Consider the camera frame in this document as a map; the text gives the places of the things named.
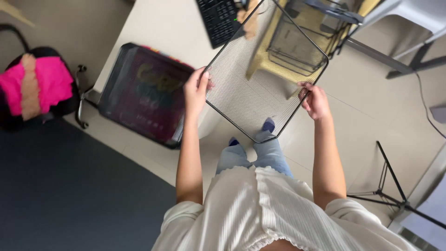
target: pink fabric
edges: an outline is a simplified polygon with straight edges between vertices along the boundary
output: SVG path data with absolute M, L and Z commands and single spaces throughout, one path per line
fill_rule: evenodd
M 59 57 L 36 59 L 36 78 L 39 84 L 39 100 L 42 113 L 50 111 L 50 106 L 73 96 L 73 78 Z M 3 89 L 13 116 L 22 114 L 21 83 L 25 70 L 21 63 L 9 68 L 0 75 L 0 88 Z

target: black computer keyboard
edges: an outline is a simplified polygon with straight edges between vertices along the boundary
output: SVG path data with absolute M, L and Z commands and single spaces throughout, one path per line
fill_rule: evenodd
M 234 0 L 197 0 L 212 48 L 225 44 L 241 24 L 237 21 Z

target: white desk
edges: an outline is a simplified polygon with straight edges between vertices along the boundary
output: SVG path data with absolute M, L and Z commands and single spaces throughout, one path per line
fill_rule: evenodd
M 128 42 L 158 49 L 196 69 L 209 64 L 220 49 L 212 49 L 195 0 L 137 0 L 95 83 L 95 91 L 102 92 L 120 47 Z M 198 122 L 200 138 L 207 136 L 220 118 L 206 104 Z

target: chair wheel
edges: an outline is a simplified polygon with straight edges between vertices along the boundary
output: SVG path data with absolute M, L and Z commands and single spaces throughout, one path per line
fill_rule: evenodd
M 87 122 L 81 122 L 80 126 L 82 129 L 87 129 L 90 125 Z
M 78 65 L 79 72 L 86 72 L 87 67 L 83 64 Z

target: tripod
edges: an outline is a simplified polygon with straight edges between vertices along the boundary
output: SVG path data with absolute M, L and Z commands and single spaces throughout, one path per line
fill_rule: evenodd
M 413 213 L 418 214 L 419 216 L 423 217 L 424 219 L 446 229 L 446 225 L 437 221 L 436 219 L 429 217 L 428 215 L 416 210 L 415 208 L 413 208 L 409 201 L 407 201 L 406 195 L 404 195 L 403 189 L 401 189 L 400 183 L 398 182 L 398 179 L 395 176 L 395 173 L 392 170 L 392 167 L 390 166 L 389 160 L 387 159 L 386 154 L 384 153 L 383 148 L 381 147 L 381 144 L 379 141 L 376 141 L 381 154 L 384 157 L 384 166 L 383 166 L 383 170 L 381 171 L 381 177 L 380 177 L 380 183 L 378 185 L 378 190 L 374 191 L 374 192 L 362 192 L 362 193 L 353 193 L 353 194 L 347 194 L 347 197 L 350 198 L 355 198 L 355 199 L 359 199 L 359 200 L 364 200 L 364 201 L 371 201 L 371 202 L 375 202 L 375 203 L 379 203 L 379 204 L 384 204 L 387 206 L 392 206 L 392 207 L 397 207 L 400 208 L 401 210 L 407 210 Z M 400 192 L 401 198 L 403 199 L 403 201 L 399 201 L 393 197 L 390 197 L 389 195 L 383 193 L 383 188 L 384 188 L 384 182 L 386 181 L 386 176 L 387 176 L 387 170 L 389 170 L 390 174 L 392 175 L 393 181 L 395 182 L 396 187 L 398 188 L 398 191 Z M 369 199 L 369 198 L 364 198 L 361 196 L 369 196 L 369 195 L 379 195 L 381 197 L 381 199 L 385 199 L 386 201 L 382 200 L 382 201 L 378 201 L 378 200 L 374 200 L 374 199 Z

